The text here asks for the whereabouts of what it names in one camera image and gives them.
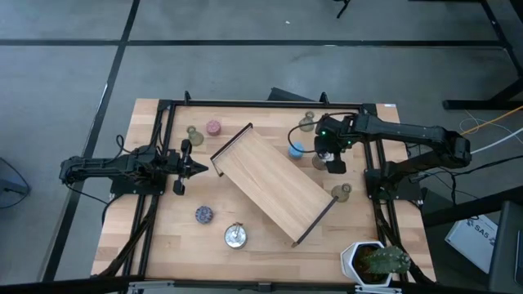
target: metal lid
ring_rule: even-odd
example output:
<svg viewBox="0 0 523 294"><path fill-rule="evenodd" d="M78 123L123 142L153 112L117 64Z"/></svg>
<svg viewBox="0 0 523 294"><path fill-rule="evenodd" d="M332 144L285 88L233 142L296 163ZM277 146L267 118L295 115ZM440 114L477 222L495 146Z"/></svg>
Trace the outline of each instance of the metal lid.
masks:
<svg viewBox="0 0 523 294"><path fill-rule="evenodd" d="M226 229L225 241L233 249L241 249L247 242L247 232L240 223L235 223Z"/></svg>
<svg viewBox="0 0 523 294"><path fill-rule="evenodd" d="M347 193L352 192L351 184L347 184L347 183L343 184L342 185L342 190L343 190L343 192L347 192Z"/></svg>

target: wooden table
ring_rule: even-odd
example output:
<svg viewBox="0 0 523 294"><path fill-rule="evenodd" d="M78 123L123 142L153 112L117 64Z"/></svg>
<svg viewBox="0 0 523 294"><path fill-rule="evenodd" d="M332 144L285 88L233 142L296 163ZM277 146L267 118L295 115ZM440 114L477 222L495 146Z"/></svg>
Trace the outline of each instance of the wooden table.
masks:
<svg viewBox="0 0 523 294"><path fill-rule="evenodd" d="M158 100L138 99L131 117L125 146L132 149L148 145ZM378 116L399 122L395 105L377 105ZM298 124L308 109L230 108L177 106L169 147L178 149L187 137L186 128L194 125L205 135L202 145L194 147L192 158L207 165L209 171L186 181L186 195L172 192L175 176L170 176L166 194L160 197L154 226L147 278L272 281L310 283L352 283L342 275L340 252L353 242L376 240L377 229L372 203L367 199L363 170L365 156L362 144L343 154L347 173L328 174L311 164L312 154L293 161L314 182L330 192L335 185L352 185L349 200L336 203L297 247L292 239L254 204L227 176L218 177L210 157L248 123L278 151L287 156L287 133ZM340 109L310 109L315 118ZM221 121L221 134L210 137L205 124L211 118ZM163 125L167 115L163 116ZM314 132L295 131L306 149L313 148ZM405 145L383 141L387 160L407 158ZM374 162L378 157L373 150ZM117 256L129 238L137 195L124 195L107 211L92 273L104 270ZM199 224L194 212L202 205L214 210L208 225ZM424 274L435 279L427 238L419 210L406 201L396 201L396 214L402 243ZM236 221L244 224L248 242L241 250L227 247L223 234ZM133 260L132 274L137 272L141 245Z"/></svg>

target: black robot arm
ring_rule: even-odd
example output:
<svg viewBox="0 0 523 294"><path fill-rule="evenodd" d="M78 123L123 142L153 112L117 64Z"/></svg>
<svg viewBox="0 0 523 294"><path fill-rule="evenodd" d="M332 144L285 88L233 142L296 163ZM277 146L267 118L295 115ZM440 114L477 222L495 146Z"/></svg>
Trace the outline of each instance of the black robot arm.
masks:
<svg viewBox="0 0 523 294"><path fill-rule="evenodd" d="M60 179L71 185L92 177L107 177L113 181L114 194L163 194L167 175L178 175L173 191L183 195L183 180L208 170L192 160L189 140L181 142L181 154L170 149L162 155L151 145L141 146L130 154L117 158L72 157L61 164Z"/></svg>
<svg viewBox="0 0 523 294"><path fill-rule="evenodd" d="M391 190L407 175L434 167L466 167L472 159L470 142L455 131L447 131L443 127L383 122L371 114L347 115L342 121L325 114L318 121L315 133L315 152L325 161L331 173L346 172L340 153L358 142L384 139L432 148L431 152L403 162L386 162L379 170L368 170L365 178L367 185L371 182L373 189Z"/></svg>

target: succulent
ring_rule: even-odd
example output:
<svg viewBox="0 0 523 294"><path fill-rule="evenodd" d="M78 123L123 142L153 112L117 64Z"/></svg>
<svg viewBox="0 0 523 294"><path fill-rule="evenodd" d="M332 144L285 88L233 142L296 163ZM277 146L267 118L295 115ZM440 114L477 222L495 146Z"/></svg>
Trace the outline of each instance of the succulent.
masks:
<svg viewBox="0 0 523 294"><path fill-rule="evenodd" d="M410 267L410 256L396 246L379 248L363 259L371 274L404 274Z"/></svg>

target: small jar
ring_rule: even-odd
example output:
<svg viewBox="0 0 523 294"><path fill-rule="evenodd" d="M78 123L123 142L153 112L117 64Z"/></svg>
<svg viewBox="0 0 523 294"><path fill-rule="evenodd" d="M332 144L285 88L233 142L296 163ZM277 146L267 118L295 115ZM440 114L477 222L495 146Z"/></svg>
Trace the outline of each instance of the small jar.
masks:
<svg viewBox="0 0 523 294"><path fill-rule="evenodd" d="M207 129L207 133L210 136L218 136L218 135L220 135L221 124L216 119L212 119L207 122L206 129Z"/></svg>
<svg viewBox="0 0 523 294"><path fill-rule="evenodd" d="M199 146L203 143L203 135L196 131L195 126L187 127L187 133L189 134L189 141L193 146Z"/></svg>
<svg viewBox="0 0 523 294"><path fill-rule="evenodd" d="M312 166L319 171L324 171L327 169L327 165L323 160L321 160L318 154L314 154L314 157L312 158Z"/></svg>
<svg viewBox="0 0 523 294"><path fill-rule="evenodd" d="M343 184L343 185L337 185L333 188L332 191L330 191L331 196L337 197L338 202L345 202L349 199L349 196L351 195L352 186L351 184Z"/></svg>
<svg viewBox="0 0 523 294"><path fill-rule="evenodd" d="M312 120L313 118L314 118L314 113L312 111L307 111L305 113L305 117L302 118L302 120L299 122L300 130L302 130L302 131L314 130L314 124L312 124L314 122Z"/></svg>

